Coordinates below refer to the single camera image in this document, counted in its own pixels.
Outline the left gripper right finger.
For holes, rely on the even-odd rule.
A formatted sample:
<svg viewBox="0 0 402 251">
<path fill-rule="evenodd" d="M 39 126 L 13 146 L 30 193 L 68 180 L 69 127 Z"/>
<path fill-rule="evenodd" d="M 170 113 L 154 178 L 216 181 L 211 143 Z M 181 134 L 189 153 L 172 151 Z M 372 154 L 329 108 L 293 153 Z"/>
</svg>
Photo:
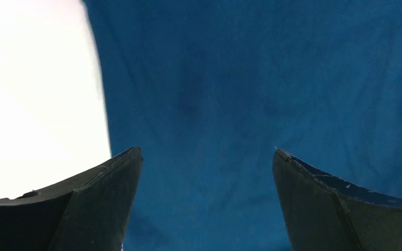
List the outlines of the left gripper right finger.
<svg viewBox="0 0 402 251">
<path fill-rule="evenodd" d="M 402 199 L 278 149 L 273 176 L 293 250 L 402 250 Z"/>
</svg>

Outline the dark blue t shirt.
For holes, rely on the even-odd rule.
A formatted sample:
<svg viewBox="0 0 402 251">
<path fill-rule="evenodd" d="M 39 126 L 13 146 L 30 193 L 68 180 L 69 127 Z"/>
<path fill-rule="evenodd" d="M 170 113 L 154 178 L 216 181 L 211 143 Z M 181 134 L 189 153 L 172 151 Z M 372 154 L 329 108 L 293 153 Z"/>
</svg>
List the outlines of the dark blue t shirt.
<svg viewBox="0 0 402 251">
<path fill-rule="evenodd" d="M 402 198 L 402 1 L 86 1 L 111 152 L 142 149 L 125 250 L 289 250 L 285 149 Z"/>
</svg>

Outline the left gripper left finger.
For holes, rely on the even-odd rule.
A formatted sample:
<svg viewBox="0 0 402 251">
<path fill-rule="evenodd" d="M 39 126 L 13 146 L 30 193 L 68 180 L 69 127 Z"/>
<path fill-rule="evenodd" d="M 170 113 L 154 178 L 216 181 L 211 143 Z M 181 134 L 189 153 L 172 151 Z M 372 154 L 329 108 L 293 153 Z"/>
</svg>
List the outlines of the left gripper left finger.
<svg viewBox="0 0 402 251">
<path fill-rule="evenodd" d="M 143 166 L 132 147 L 16 199 L 0 199 L 0 250 L 121 250 Z"/>
</svg>

